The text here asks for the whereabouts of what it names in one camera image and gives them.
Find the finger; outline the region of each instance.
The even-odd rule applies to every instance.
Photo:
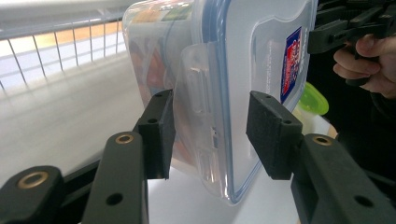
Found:
[[[357,78],[363,78],[363,77],[369,77],[370,76],[370,74],[359,73],[359,72],[350,71],[348,69],[345,69],[345,67],[341,66],[339,63],[337,63],[332,68],[332,70],[338,76],[346,78],[346,79],[357,79]]]
[[[356,43],[356,51],[367,58],[396,53],[396,36],[376,39],[373,35],[366,35]]]
[[[371,62],[364,59],[355,59],[355,56],[350,53],[350,48],[339,49],[334,53],[334,59],[346,70],[355,73],[363,73],[372,75],[381,69],[379,63]]]
[[[367,91],[379,92],[388,99],[396,99],[396,83],[382,74],[372,75],[370,80],[361,87]]]

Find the black bracket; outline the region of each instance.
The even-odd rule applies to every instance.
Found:
[[[65,178],[50,166],[11,177],[0,190],[0,223],[149,223],[147,180],[169,177],[172,103],[172,91],[154,95],[132,132],[107,140],[100,162]]]
[[[247,136],[273,179],[292,180],[302,223],[396,223],[396,211],[334,139],[302,136],[302,124],[270,95],[253,91]]]
[[[353,45],[355,59],[361,56],[354,46],[363,36],[372,34],[382,39],[396,32],[396,3],[393,0],[333,0],[319,4],[316,29],[309,33],[307,52],[318,54],[343,46]],[[364,58],[377,62],[378,58]],[[362,86],[369,77],[347,79],[350,86]]]

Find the brass screw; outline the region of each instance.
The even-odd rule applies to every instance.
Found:
[[[38,176],[38,179],[33,181],[33,182],[28,182],[29,178],[32,178],[34,176]],[[23,178],[18,181],[18,188],[20,189],[32,189],[40,184],[44,183],[49,178],[49,173],[45,171],[37,171],[30,173],[29,175],[24,176]]]
[[[122,134],[116,139],[116,143],[118,144],[128,144],[132,141],[134,141],[134,137],[130,134]]]
[[[332,140],[330,140],[330,139],[327,138],[327,137],[315,136],[315,137],[313,138],[313,140],[314,140],[315,143],[317,143],[317,144],[319,144],[319,145],[322,145],[322,146],[325,146],[325,147],[328,147],[328,146],[331,146],[331,145],[332,145]]]

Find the mounting hole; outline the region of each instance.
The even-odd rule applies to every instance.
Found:
[[[44,183],[49,178],[49,173],[44,171],[37,171],[24,176],[18,181],[18,188],[32,189]]]
[[[363,205],[364,207],[373,207],[374,204],[372,203],[372,201],[370,201],[368,198],[357,195],[355,196],[355,201],[361,205]]]
[[[130,134],[122,134],[116,138],[116,143],[118,144],[127,144],[134,141],[134,137]]]
[[[332,145],[332,141],[329,138],[323,136],[315,136],[314,142],[325,147]]]
[[[148,123],[157,123],[157,121],[158,121],[158,120],[156,120],[156,119],[149,119],[149,120],[148,120]]]
[[[107,205],[113,206],[122,201],[122,194],[120,193],[114,193],[110,196],[107,197],[106,203]]]

